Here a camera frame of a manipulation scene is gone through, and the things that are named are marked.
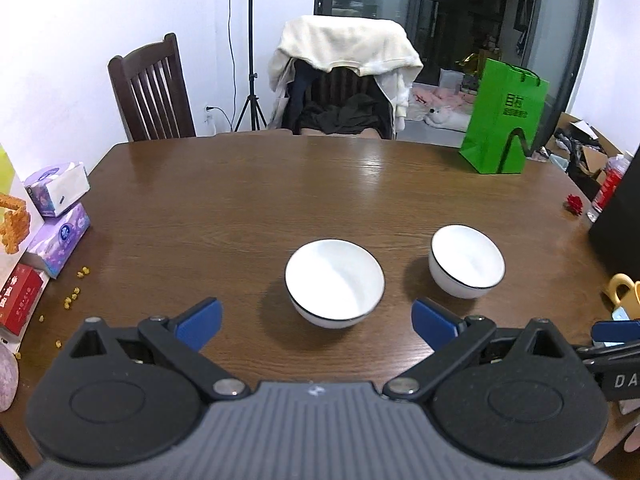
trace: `green shopping bag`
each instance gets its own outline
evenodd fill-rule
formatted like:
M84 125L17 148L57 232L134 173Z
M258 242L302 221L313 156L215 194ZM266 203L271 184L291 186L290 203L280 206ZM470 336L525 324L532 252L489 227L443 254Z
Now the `green shopping bag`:
M478 173L522 172L548 86L525 68L487 59L460 147Z

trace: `red package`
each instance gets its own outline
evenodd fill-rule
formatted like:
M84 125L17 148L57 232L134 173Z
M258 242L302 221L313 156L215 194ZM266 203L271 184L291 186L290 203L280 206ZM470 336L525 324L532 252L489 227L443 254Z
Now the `red package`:
M42 278L34 269L17 264L0 289L0 324L20 335L41 286Z

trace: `yellow cup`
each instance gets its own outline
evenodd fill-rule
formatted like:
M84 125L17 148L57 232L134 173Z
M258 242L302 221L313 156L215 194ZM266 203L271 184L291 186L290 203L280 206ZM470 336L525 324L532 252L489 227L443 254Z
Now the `yellow cup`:
M629 291L618 296L618 287L626 286ZM614 308L621 306L625 309L629 319L640 318L640 282L635 282L626 274L616 274L607 285L607 296L613 302Z

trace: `wooden table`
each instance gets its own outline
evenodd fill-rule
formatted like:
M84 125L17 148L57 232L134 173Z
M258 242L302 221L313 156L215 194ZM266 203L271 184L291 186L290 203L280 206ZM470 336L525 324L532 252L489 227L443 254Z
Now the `wooden table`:
M217 136L117 145L90 181L82 202L93 225L37 307L17 397L0 415L31 463L40 459L23 423L27 400L57 353L55 341L65 342L87 316L134 326L217 296L223 327L203 352L255 387L262 378L382 386L428 352L410 320L420 296L500 326L549 317L579 344L608 315L600 297L607 275L586 226L562 208L577 188L553 164L480 175L456 150L425 144ZM431 236L453 223L481 230L504 255L504 281L479 300L448 296L430 277ZM350 330L309 324L286 297L287 259L318 238L355 242L384 270L382 302ZM82 266L92 272L80 280ZM63 298L75 286L80 296L66 311ZM612 417L597 458L629 424Z

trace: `small white bowl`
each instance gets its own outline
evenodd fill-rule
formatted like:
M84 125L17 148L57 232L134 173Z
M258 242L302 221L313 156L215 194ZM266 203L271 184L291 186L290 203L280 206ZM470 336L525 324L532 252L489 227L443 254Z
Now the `small white bowl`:
M300 315L324 328L362 321L385 290L376 259L344 240L316 240L300 247L287 262L284 281Z
M447 225L431 239L429 270L442 290L456 298L480 298L504 277L500 250L480 231Z

